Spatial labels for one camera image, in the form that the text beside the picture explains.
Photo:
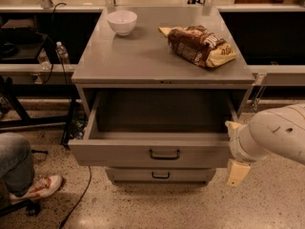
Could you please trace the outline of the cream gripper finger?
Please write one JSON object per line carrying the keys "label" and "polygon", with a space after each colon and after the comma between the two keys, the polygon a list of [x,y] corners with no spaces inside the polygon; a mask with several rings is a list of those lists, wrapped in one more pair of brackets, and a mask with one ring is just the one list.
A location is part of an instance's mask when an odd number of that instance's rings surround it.
{"label": "cream gripper finger", "polygon": [[251,166],[248,163],[230,159],[228,161],[227,184],[232,187],[238,186],[249,173],[250,169]]}

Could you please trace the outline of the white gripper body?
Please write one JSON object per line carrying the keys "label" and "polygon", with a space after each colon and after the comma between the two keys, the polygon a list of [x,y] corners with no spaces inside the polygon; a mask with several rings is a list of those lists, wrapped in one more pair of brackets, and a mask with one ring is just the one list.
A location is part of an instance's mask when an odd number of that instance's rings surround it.
{"label": "white gripper body", "polygon": [[228,135],[231,154],[238,161],[253,163],[269,155],[254,141],[247,125],[229,124]]}

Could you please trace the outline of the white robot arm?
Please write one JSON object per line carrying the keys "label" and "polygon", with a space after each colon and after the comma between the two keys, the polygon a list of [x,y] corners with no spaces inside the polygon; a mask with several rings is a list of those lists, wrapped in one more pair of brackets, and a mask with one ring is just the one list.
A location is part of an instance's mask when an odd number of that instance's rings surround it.
{"label": "white robot arm", "polygon": [[226,121],[232,158],[227,184],[238,186],[251,164],[276,154],[305,164],[305,105],[294,104],[256,113],[247,124]]}

